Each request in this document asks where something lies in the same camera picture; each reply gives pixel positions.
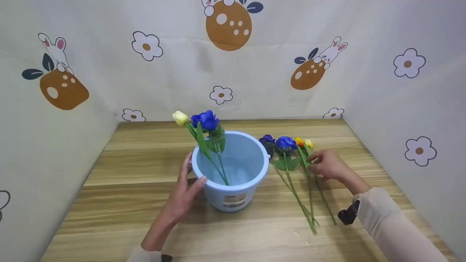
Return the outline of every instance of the brown egg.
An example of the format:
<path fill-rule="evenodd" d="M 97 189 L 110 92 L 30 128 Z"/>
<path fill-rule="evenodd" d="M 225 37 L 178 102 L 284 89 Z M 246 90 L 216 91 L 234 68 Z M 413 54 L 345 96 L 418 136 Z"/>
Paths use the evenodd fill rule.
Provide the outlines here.
<path fill-rule="evenodd" d="M 325 62 L 314 63 L 308 60 L 300 65 L 291 76 L 291 86 L 298 90 L 307 90 L 313 88 L 325 73 Z"/>
<path fill-rule="evenodd" d="M 41 78 L 42 94 L 54 106 L 71 110 L 89 98 L 89 91 L 69 72 L 55 69 Z"/>
<path fill-rule="evenodd" d="M 212 43 L 225 51 L 243 47 L 253 29 L 247 10 L 238 2 L 228 7 L 220 1 L 213 7 L 213 15 L 206 18 L 206 31 Z"/>

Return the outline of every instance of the sleeve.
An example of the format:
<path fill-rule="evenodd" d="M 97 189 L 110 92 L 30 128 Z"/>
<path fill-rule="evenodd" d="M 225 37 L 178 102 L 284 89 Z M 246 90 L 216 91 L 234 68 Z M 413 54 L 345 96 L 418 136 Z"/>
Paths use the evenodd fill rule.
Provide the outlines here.
<path fill-rule="evenodd" d="M 127 262 L 162 262 L 162 252 L 145 251 L 141 245 L 133 248 Z"/>
<path fill-rule="evenodd" d="M 357 216 L 390 262 L 448 262 L 383 188 L 354 196 Z"/>

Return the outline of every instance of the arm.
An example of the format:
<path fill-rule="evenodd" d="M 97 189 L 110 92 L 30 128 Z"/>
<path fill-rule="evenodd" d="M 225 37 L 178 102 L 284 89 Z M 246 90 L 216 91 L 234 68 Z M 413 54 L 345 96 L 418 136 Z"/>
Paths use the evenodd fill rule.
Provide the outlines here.
<path fill-rule="evenodd" d="M 189 153 L 179 172 L 178 180 L 163 210 L 152 223 L 141 245 L 136 246 L 127 262 L 162 262 L 162 247 L 173 227 L 191 209 L 194 197 L 204 188 L 206 177 L 198 179 L 188 188 L 188 174 L 191 172 L 192 152 Z"/>
<path fill-rule="evenodd" d="M 447 262 L 383 188 L 357 194 L 357 216 L 390 262 Z"/>
<path fill-rule="evenodd" d="M 336 179 L 359 200 L 357 216 L 390 262 L 446 262 L 440 251 L 402 213 L 383 188 L 371 187 L 336 154 L 324 150 L 308 157 L 310 170 Z"/>

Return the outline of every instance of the wooden table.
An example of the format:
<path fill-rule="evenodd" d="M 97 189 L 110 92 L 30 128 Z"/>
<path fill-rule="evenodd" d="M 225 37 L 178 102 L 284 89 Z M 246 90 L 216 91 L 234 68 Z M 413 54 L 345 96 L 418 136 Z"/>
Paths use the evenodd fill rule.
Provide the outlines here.
<path fill-rule="evenodd" d="M 336 151 L 372 187 L 384 187 L 435 246 L 457 261 L 343 120 L 222 121 L 222 125 L 256 138 L 264 134 L 310 138 L 315 150 Z M 186 128 L 173 122 L 121 123 L 41 261 L 126 261 L 163 207 L 182 159 L 194 146 Z M 302 170 L 296 169 L 292 177 L 308 205 Z M 348 208 L 352 196 L 342 184 L 329 181 L 322 186 L 334 214 Z M 333 225 L 319 192 L 312 194 L 321 225 L 317 235 L 270 167 L 252 202 L 239 212 L 222 213 L 199 196 L 187 219 L 171 232 L 163 253 L 175 262 L 385 261 L 358 220 L 351 226 L 339 220 Z"/>

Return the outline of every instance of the dark blue rose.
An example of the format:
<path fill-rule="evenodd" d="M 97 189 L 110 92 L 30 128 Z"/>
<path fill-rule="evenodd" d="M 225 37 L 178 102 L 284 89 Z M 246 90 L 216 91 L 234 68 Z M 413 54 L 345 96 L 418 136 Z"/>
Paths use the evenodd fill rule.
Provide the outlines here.
<path fill-rule="evenodd" d="M 198 127 L 198 123 L 201 124 L 202 130 L 214 131 L 219 125 L 219 119 L 215 118 L 216 115 L 213 114 L 212 110 L 207 110 L 200 113 L 199 115 L 193 115 L 191 117 L 192 126 L 194 128 Z"/>
<path fill-rule="evenodd" d="M 259 139 L 261 143 L 275 143 L 275 139 L 271 135 L 265 135 Z"/>
<path fill-rule="evenodd" d="M 291 137 L 279 137 L 276 145 L 281 152 L 289 153 L 296 149 L 296 142 Z"/>

